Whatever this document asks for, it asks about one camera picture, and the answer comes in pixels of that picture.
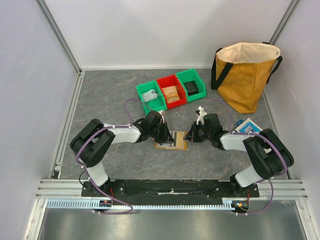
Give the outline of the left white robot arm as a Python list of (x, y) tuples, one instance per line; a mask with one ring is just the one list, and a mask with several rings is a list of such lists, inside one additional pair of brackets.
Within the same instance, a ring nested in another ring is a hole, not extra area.
[(76, 161), (93, 181), (92, 190), (98, 196), (106, 196), (110, 191), (110, 180), (104, 170), (102, 160), (112, 144), (140, 143), (153, 138), (156, 143), (173, 143), (167, 122), (163, 115), (151, 110), (146, 117), (126, 125), (104, 124), (99, 119), (91, 120), (73, 138), (70, 149)]

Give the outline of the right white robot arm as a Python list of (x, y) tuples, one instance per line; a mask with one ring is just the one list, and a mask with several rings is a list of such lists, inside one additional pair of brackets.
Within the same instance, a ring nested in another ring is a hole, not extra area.
[(235, 197), (242, 196), (247, 187), (272, 177), (285, 174), (294, 164), (290, 151), (273, 130), (266, 128), (255, 132), (228, 132), (223, 130), (218, 115), (210, 113), (191, 125), (185, 140), (193, 143), (210, 141), (219, 150), (246, 152), (251, 165), (230, 177), (229, 191)]

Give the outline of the orange leather card holder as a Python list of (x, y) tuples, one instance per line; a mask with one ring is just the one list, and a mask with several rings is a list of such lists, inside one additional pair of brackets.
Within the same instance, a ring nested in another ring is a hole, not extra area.
[(187, 132), (185, 131), (171, 131), (171, 136), (173, 137), (173, 142), (167, 143), (155, 143), (155, 148), (157, 149), (165, 149), (165, 150), (187, 150), (187, 141), (185, 140), (185, 136)]

